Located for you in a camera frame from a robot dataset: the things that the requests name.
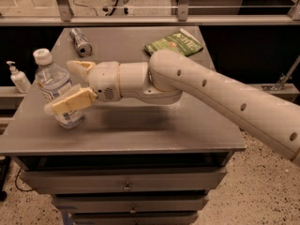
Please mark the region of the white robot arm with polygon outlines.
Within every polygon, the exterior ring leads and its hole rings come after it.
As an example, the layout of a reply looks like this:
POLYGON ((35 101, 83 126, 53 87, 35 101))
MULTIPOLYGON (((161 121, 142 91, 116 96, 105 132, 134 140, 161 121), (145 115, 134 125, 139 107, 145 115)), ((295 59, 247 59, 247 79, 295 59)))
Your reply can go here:
POLYGON ((187 93, 300 166, 300 106, 217 73, 183 54, 160 50, 140 63, 71 60, 67 68, 88 85, 74 85, 46 104, 47 114, 84 109, 96 100, 136 98, 149 104, 173 104, 187 93))

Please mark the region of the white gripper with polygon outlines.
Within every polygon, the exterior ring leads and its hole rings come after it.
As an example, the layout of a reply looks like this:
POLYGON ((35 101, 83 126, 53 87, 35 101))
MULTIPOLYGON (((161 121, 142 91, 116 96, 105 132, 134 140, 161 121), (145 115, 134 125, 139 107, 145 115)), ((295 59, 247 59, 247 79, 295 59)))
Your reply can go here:
POLYGON ((95 64, 90 61, 67 61, 67 69, 91 87, 76 84, 69 88, 62 96, 44 106, 46 114, 58 115, 90 107, 96 100, 113 102, 121 99, 118 84, 118 70, 120 64, 116 61, 95 64))

